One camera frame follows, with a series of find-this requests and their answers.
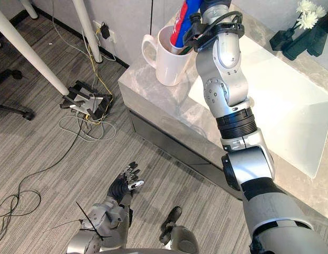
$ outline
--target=charger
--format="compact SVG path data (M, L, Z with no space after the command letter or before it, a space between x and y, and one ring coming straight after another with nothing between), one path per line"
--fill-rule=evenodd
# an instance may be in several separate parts
M104 39L110 37L109 27L104 22L102 23L102 27L101 27L101 34Z

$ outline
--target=flower vase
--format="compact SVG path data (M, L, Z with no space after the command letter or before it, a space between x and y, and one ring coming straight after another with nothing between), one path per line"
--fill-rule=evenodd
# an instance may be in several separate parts
M287 45L293 42L292 35L295 34L293 28L289 28L286 31L278 31L271 39L270 44L273 51L283 50Z

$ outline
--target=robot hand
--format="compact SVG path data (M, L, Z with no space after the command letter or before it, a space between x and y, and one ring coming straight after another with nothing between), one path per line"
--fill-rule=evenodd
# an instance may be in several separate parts
M126 193L144 184L143 180L138 180L140 170L136 169L137 166L136 162L132 162L117 176L107 191L107 197L120 203Z

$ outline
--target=marble countertop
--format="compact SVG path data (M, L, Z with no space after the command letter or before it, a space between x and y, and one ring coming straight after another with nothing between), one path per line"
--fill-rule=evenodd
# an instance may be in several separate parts
M232 5L231 9L239 10ZM290 66L328 91L328 71L303 53L295 61L273 52L268 40L273 32L253 17L243 14L245 34ZM188 97L198 74L194 53L181 82L174 87L160 84L155 70L139 56L119 79L125 105L168 132L215 165L222 167L220 133L209 110ZM272 153L276 167L275 182L285 191L328 218L328 136L323 158L314 179Z

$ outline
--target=white mug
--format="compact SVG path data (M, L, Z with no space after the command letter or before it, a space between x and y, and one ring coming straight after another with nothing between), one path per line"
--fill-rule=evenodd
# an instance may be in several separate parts
M166 86L175 86L178 84L193 52L192 50L186 55L175 55L170 52L172 47L170 37L173 28L173 25L162 28L157 35L157 40L153 36L146 34L142 42L144 59L156 69L158 81ZM156 60L152 60L145 53L146 42L149 42L156 50Z

